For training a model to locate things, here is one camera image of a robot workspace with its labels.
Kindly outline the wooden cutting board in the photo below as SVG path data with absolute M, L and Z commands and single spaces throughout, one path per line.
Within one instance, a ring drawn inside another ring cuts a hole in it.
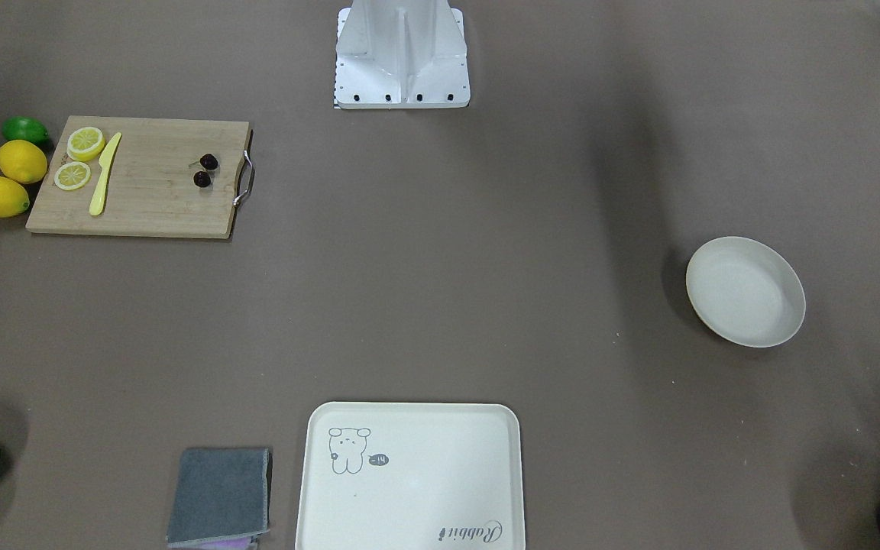
M 105 138 L 122 139 L 113 160 L 107 203 L 91 216 L 89 203 L 100 175 L 83 188 L 63 191 L 53 174 L 69 163 L 66 141 L 77 128 L 98 128 Z M 249 195 L 254 168 L 248 161 L 251 123 L 247 121 L 183 121 L 163 118 L 71 115 L 56 140 L 49 172 L 29 210 L 27 230 L 40 234 L 100 235 L 179 239 L 228 239 L 237 208 Z M 203 154 L 219 160 L 209 172 L 213 184 L 193 185 L 189 167 Z

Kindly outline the beige round plate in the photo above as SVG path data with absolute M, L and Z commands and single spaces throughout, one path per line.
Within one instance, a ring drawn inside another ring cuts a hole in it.
M 685 286 L 698 318 L 724 340 L 778 347 L 804 323 L 806 296 L 794 268 L 767 244 L 723 236 L 691 255 Z

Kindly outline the white rabbit tray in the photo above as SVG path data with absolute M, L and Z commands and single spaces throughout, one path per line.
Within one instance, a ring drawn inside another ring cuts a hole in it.
M 324 403 L 307 425 L 297 549 L 524 549 L 516 414 Z

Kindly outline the dark red cherry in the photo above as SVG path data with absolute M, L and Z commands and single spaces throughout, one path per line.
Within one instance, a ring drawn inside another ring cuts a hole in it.
M 200 170 L 192 175 L 193 185 L 199 188 L 207 188 L 213 184 L 209 171 Z
M 216 159 L 214 154 L 203 154 L 198 160 L 189 164 L 189 167 L 195 166 L 199 166 L 204 171 L 213 172 L 218 169 L 219 160 Z

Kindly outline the grey folded cloth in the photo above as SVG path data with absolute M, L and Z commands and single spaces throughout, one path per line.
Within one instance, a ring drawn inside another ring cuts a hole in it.
M 180 456 L 169 549 L 256 549 L 268 530 L 267 447 L 189 447 Z

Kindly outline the green lime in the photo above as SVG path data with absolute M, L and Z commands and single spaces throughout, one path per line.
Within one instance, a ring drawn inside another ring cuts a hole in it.
M 30 116 L 11 116 L 2 123 L 1 132 L 7 141 L 28 141 L 36 146 L 51 140 L 45 124 Z

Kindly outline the yellow plastic knife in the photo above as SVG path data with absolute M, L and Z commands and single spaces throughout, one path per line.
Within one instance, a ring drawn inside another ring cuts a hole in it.
M 116 152 L 118 152 L 118 146 L 121 139 L 122 133 L 116 132 L 112 135 L 112 138 L 108 140 L 104 149 L 102 149 L 102 152 L 100 153 L 100 175 L 95 184 L 95 190 L 89 203 L 89 213 L 91 216 L 100 216 L 104 212 L 105 204 L 107 203 L 108 182 L 109 178 L 111 178 L 112 164 Z

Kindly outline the lemon slice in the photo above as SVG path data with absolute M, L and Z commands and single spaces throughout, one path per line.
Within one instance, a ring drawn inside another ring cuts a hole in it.
M 77 128 L 66 141 L 66 154 L 71 160 L 88 163 L 105 149 L 105 145 L 107 139 L 101 129 L 92 126 Z
M 92 168 L 83 161 L 69 161 L 58 168 L 53 175 L 53 184 L 63 191 L 83 188 L 92 178 Z

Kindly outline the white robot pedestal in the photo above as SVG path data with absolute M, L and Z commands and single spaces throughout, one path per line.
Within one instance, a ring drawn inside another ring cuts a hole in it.
M 471 103 L 464 15 L 449 2 L 354 1 L 336 21 L 336 108 Z

